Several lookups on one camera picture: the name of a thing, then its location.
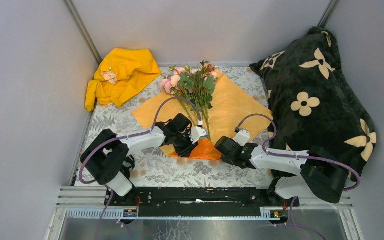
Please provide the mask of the yellow cloth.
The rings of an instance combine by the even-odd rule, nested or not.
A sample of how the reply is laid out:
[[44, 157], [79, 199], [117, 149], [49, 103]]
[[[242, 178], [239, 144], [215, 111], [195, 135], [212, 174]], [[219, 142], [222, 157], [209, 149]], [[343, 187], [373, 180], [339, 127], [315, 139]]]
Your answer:
[[162, 74], [149, 49], [113, 49], [88, 82], [85, 108], [114, 104], [121, 107]]

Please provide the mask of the orange wrapping paper sheet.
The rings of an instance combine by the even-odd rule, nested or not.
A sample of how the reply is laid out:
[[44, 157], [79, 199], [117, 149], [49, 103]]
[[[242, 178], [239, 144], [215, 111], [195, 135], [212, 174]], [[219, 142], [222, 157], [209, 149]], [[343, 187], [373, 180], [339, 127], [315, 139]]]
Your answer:
[[[253, 96], [246, 93], [227, 74], [216, 69], [218, 80], [215, 85], [212, 108], [209, 110], [209, 133], [211, 139], [202, 139], [192, 151], [190, 158], [199, 160], [219, 161], [221, 154], [215, 149], [215, 143], [223, 136], [233, 138], [234, 129], [243, 118], [250, 114], [264, 114], [271, 116], [270, 110], [260, 104]], [[181, 113], [186, 117], [197, 118], [191, 111], [191, 106], [182, 100], [171, 100], [161, 107], [170, 97], [167, 93], [159, 93], [150, 98], [131, 113], [143, 128], [149, 128], [154, 120], [166, 122]]]

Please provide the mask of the pink fake flower bunch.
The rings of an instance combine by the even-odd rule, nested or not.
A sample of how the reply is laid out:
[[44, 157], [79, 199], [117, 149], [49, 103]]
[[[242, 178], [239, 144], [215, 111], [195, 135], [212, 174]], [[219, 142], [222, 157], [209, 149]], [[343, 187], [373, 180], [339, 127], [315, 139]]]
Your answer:
[[201, 116], [210, 139], [209, 110], [213, 108], [213, 93], [219, 79], [215, 65], [203, 60], [195, 68], [189, 65], [183, 68], [174, 68], [173, 73], [176, 77], [180, 77], [179, 82], [174, 87], [176, 91], [174, 95], [189, 100], [197, 107], [199, 113], [196, 113], [195, 117]]

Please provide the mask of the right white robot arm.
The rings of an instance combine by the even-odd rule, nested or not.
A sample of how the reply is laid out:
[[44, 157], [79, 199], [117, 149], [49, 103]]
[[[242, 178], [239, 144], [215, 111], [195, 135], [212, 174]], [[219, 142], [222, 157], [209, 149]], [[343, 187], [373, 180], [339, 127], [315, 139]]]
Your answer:
[[223, 136], [215, 144], [223, 162], [241, 169], [271, 169], [288, 173], [267, 191], [267, 201], [281, 205], [294, 197], [317, 197], [330, 204], [340, 202], [350, 170], [343, 163], [310, 151], [286, 151], [255, 143], [239, 143]]

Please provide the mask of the pink fake flower stem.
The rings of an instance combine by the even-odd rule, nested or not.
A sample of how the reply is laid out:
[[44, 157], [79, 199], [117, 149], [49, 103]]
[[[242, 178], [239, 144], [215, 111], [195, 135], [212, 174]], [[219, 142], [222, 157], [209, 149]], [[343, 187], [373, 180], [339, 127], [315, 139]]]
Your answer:
[[[160, 82], [160, 90], [173, 97], [182, 97], [189, 100], [191, 103], [195, 103], [193, 100], [193, 86], [194, 83], [191, 79], [191, 68], [189, 66], [176, 67], [171, 66], [169, 70], [171, 75], [166, 75]], [[193, 124], [197, 123], [198, 115], [190, 103], [185, 100], [178, 99], [181, 107], [185, 111], [188, 118]]]

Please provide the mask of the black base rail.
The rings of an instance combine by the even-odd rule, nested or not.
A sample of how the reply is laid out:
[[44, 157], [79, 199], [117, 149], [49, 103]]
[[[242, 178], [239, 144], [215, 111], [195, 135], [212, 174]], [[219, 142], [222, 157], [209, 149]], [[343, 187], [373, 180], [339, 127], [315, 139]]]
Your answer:
[[256, 187], [135, 187], [127, 195], [106, 192], [104, 203], [132, 207], [139, 217], [274, 217], [275, 212], [300, 206], [272, 189]]

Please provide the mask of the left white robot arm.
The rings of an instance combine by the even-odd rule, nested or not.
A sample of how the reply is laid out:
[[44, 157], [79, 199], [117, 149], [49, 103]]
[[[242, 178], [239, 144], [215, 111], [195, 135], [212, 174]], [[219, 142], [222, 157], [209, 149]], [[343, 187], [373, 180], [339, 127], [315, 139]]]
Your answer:
[[166, 122], [156, 122], [150, 129], [128, 135], [105, 129], [81, 155], [81, 169], [87, 170], [94, 182], [112, 190], [116, 199], [128, 206], [135, 200], [134, 185], [130, 181], [130, 172], [135, 167], [134, 153], [173, 146], [178, 156], [189, 157], [199, 140], [207, 135], [202, 121], [193, 126], [181, 113]]

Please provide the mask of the black floral plush blanket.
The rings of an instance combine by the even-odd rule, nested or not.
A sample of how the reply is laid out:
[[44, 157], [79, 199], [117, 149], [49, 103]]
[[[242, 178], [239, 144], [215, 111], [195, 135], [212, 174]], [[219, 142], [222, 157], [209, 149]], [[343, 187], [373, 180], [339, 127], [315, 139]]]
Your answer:
[[312, 27], [306, 36], [252, 63], [267, 90], [274, 126], [268, 128], [270, 149], [311, 151], [342, 163], [347, 181], [361, 183], [377, 144], [370, 114], [348, 84], [335, 36]]

